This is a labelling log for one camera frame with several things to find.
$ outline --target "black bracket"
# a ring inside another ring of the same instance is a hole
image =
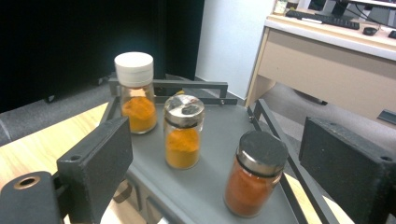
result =
[[[100,223],[133,160],[127,118],[99,125],[57,160],[58,173],[23,175],[1,191],[1,223]]]

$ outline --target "white desk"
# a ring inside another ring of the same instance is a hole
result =
[[[396,112],[396,39],[271,15],[247,96],[252,104],[276,82],[338,105],[390,128],[378,119]]]

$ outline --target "white wall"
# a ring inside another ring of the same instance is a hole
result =
[[[206,0],[195,75],[228,82],[246,99],[265,18],[274,0]]]

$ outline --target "turmeric powder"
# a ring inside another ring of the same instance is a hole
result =
[[[129,117],[131,133],[145,133],[157,123],[155,106],[148,98],[133,97],[122,105],[121,114]]]
[[[174,129],[165,140],[166,161],[172,167],[188,169],[199,159],[200,136],[193,129]]]

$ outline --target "bolt hole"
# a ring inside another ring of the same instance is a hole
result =
[[[24,178],[14,185],[14,189],[28,189],[40,181],[40,176],[34,175]]]
[[[389,157],[381,157],[381,159],[384,161],[392,161],[392,158],[389,158]]]
[[[71,161],[76,161],[79,158],[81,158],[81,156],[72,156],[72,158],[70,158]]]
[[[35,182],[34,178],[28,178],[28,179],[22,180],[21,186],[27,186],[27,185],[32,184],[33,182]]]

